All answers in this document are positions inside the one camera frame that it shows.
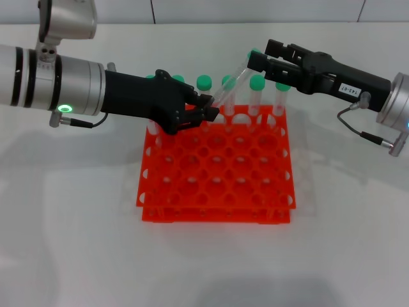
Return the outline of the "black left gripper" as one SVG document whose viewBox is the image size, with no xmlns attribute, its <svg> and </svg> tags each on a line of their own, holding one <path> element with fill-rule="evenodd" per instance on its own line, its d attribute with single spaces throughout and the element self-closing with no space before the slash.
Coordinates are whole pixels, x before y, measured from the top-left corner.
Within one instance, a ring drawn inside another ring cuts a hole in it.
<svg viewBox="0 0 409 307">
<path fill-rule="evenodd" d="M 203 122 L 214 122 L 219 108 L 205 107 L 212 104 L 212 99 L 211 95 L 198 93 L 164 70 L 157 70 L 152 78 L 106 70 L 101 111 L 146 118 L 156 122 L 165 133 L 175 135 Z"/>
</svg>

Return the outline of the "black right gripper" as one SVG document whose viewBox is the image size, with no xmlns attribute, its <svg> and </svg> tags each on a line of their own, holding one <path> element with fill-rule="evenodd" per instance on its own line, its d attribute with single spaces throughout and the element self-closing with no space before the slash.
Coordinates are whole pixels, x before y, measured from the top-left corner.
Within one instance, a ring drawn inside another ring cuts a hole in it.
<svg viewBox="0 0 409 307">
<path fill-rule="evenodd" d="M 302 70 L 300 84 L 298 66 L 268 59 L 267 56 L 298 63 Z M 251 52 L 247 68 L 264 72 L 265 79 L 297 88 L 305 94 L 322 93 L 351 103 L 365 98 L 368 108 L 377 113 L 391 91 L 388 79 L 339 63 L 324 52 L 309 53 L 298 45 L 285 46 L 272 39 L 266 45 L 265 54 Z"/>
</svg>

